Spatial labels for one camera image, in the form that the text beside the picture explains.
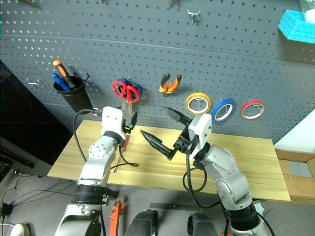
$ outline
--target gray floor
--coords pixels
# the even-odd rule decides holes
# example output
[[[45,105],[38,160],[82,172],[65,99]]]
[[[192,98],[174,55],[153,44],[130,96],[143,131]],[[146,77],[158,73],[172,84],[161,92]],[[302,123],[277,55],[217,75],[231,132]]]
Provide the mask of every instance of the gray floor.
[[[8,192],[4,198],[5,203],[10,203],[17,197],[38,189],[47,189],[51,185],[57,183],[59,179],[43,177],[20,177],[17,188]],[[14,187],[16,176],[9,173],[0,184],[0,194],[3,195],[6,189]],[[61,190],[69,186],[71,182],[62,180],[59,185],[55,186],[54,191]],[[128,197],[126,202],[126,210],[121,218],[120,233],[122,236],[133,217],[142,210],[148,209],[150,203],[167,203],[167,204],[184,204],[194,208],[189,195],[186,192],[144,188],[134,186],[110,185],[113,190],[119,190],[119,199]],[[73,194],[75,183],[65,189],[64,193]],[[18,204],[24,199],[31,197],[39,192],[34,192],[23,198],[18,199],[13,204]],[[6,218],[6,221],[15,223],[29,223],[31,226],[32,236],[52,236],[63,216],[64,209],[70,203],[72,197],[55,194],[50,197],[51,193],[43,193],[32,199],[25,201],[23,204],[13,208],[12,214]],[[216,200],[215,195],[200,194],[201,201]],[[108,234],[110,225],[110,211],[112,202],[105,206],[104,219]],[[315,206],[282,204],[274,202],[262,202],[265,211],[264,214],[271,210],[266,219],[273,227],[277,236],[314,236],[315,235]],[[187,231],[187,218],[195,210],[164,210],[157,209],[160,216],[160,236],[185,236]],[[209,216],[213,221],[219,234],[223,233],[225,219],[220,206],[216,206],[209,210],[201,210]],[[10,235],[11,228],[4,227],[4,235]]]

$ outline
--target gray pegboard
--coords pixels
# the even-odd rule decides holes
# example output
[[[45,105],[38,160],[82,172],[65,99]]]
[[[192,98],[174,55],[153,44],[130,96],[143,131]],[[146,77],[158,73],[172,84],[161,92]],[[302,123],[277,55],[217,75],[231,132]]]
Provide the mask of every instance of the gray pegboard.
[[[285,59],[315,64],[315,46],[286,40],[278,30],[285,9],[297,0],[40,1],[43,10],[3,2],[3,35],[111,40]],[[187,10],[200,10],[190,23]]]
[[[98,108],[120,106],[111,83],[121,75],[141,84],[140,125],[183,128],[159,106],[188,115],[185,98],[199,91],[213,105],[229,97],[237,102],[236,113],[214,125],[214,133],[276,142],[315,107],[315,46],[290,42],[277,30],[284,9],[298,9],[298,1],[181,1],[180,9],[167,1],[87,2],[38,2],[40,11],[5,1],[1,11],[1,60],[67,127],[74,112],[53,89],[55,59],[90,75],[87,92]],[[190,24],[187,9],[200,9],[198,24]],[[165,72],[183,75],[167,98],[158,92]],[[29,87],[27,78],[45,87]],[[240,107],[253,99],[265,103],[266,113],[244,120]]]

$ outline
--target wooden table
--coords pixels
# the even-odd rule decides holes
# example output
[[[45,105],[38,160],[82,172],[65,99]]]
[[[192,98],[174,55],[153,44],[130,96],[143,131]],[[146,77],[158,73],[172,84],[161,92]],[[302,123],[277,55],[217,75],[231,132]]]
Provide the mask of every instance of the wooden table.
[[[111,173],[109,183],[148,186],[184,190],[182,176],[186,172],[185,155],[178,152],[172,161],[153,149],[143,138],[140,129],[152,133],[172,147],[181,130],[136,126],[132,131],[127,151],[124,156],[129,162],[136,162],[139,167],[121,166],[116,173]],[[85,156],[88,148],[100,137],[101,122],[84,120],[77,129],[77,135]],[[250,183],[254,198],[290,201],[290,196],[284,181],[284,176],[270,139],[259,139],[223,134],[211,134],[210,144],[230,150],[237,161],[239,169]],[[48,176],[77,180],[83,167],[83,159],[75,144],[74,137],[70,139]],[[202,184],[203,173],[192,171],[194,188]],[[203,192],[216,193],[211,178]]]

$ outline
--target scissors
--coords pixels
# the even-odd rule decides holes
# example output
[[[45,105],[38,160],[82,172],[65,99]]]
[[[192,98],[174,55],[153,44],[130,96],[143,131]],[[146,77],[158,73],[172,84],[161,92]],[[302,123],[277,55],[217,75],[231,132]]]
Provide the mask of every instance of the scissors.
[[[122,109],[126,109],[128,104],[129,115],[132,115],[132,105],[139,101],[142,94],[142,87],[135,82],[131,82],[124,78],[115,80],[112,84],[115,94],[123,100]]]

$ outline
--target black cup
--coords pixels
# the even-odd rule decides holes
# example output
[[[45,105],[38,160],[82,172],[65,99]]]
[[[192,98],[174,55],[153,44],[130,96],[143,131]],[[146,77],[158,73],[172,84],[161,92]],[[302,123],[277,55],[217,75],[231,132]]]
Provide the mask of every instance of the black cup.
[[[71,76],[71,81],[74,83],[75,88],[70,91],[64,91],[56,82],[54,88],[57,93],[61,94],[67,103],[75,112],[79,112],[82,109],[92,109],[93,106],[85,91],[85,84],[83,81],[75,76]]]

